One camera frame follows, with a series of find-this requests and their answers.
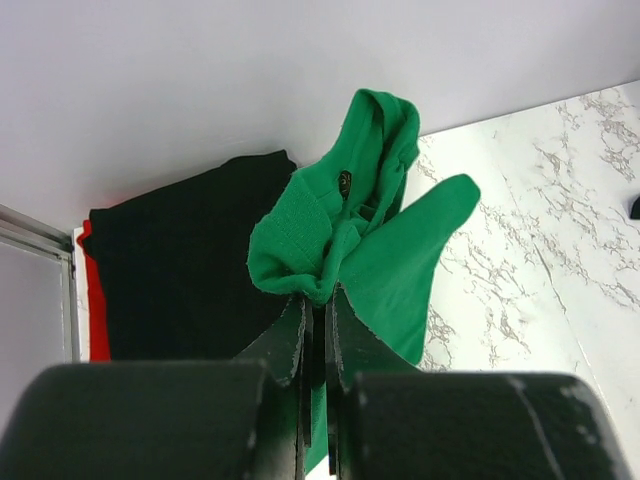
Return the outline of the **green t shirt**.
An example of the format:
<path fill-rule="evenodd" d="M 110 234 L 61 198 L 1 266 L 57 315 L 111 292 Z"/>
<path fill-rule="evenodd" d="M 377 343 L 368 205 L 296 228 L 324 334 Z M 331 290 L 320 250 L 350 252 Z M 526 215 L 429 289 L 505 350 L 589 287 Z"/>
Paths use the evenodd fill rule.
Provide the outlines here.
<path fill-rule="evenodd" d="M 436 266 L 480 199 L 465 174 L 409 206 L 407 174 L 420 118 L 409 101 L 358 90 L 333 147 L 297 170 L 253 229 L 253 284 L 326 305 L 342 286 L 357 317 L 407 364 L 422 358 Z"/>

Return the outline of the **left aluminium frame post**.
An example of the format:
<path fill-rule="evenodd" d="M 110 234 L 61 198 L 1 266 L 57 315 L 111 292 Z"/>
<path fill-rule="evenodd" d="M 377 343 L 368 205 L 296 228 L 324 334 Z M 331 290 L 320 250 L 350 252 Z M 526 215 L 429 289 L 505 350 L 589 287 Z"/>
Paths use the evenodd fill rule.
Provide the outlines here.
<path fill-rule="evenodd" d="M 68 361 L 81 360 L 80 329 L 72 237 L 50 225 L 1 206 L 1 241 L 29 251 L 60 266 L 63 351 Z"/>

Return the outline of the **folded black t shirt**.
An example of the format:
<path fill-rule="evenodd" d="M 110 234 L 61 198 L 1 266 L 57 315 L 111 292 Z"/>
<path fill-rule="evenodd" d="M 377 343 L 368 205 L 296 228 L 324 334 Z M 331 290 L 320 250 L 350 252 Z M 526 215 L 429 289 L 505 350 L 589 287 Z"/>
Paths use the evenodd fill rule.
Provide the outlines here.
<path fill-rule="evenodd" d="M 89 213 L 111 360 L 228 359 L 272 325 L 287 300 L 253 285 L 249 238 L 295 168 L 237 157 Z"/>

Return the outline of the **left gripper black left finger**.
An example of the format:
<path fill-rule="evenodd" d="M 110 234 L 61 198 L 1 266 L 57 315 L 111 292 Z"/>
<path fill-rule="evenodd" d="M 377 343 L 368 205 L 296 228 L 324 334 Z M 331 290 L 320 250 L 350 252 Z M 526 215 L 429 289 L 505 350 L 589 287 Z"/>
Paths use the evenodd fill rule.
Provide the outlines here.
<path fill-rule="evenodd" d="M 75 363 L 22 393 L 5 479 L 300 479 L 311 440 L 308 302 L 224 361 Z"/>

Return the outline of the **folded red t shirt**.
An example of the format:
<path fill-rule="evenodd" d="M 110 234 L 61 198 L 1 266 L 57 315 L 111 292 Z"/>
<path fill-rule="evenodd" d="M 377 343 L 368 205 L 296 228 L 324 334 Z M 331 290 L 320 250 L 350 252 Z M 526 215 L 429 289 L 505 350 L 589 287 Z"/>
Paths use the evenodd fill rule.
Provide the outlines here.
<path fill-rule="evenodd" d="M 89 362 L 109 362 L 111 352 L 107 332 L 106 299 L 96 261 L 86 252 L 92 233 L 91 222 L 84 220 L 76 240 L 76 281 L 81 332 L 81 358 Z"/>

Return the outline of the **black crumpled t shirt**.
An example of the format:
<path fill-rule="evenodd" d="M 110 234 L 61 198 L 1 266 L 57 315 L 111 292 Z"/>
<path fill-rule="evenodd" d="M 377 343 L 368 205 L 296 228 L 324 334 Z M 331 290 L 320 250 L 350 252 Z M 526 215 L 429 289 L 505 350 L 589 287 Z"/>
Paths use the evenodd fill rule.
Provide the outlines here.
<path fill-rule="evenodd" d="M 640 219 L 640 197 L 637 197 L 630 209 L 629 218 L 631 220 L 639 220 Z"/>

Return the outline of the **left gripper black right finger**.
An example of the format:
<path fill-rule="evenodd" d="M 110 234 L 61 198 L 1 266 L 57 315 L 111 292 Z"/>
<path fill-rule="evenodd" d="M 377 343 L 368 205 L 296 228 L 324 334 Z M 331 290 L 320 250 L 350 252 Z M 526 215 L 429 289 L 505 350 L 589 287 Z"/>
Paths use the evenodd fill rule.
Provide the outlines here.
<path fill-rule="evenodd" d="M 426 373 L 355 314 L 326 308 L 329 469 L 339 479 L 628 479 L 611 424 L 580 379 Z"/>

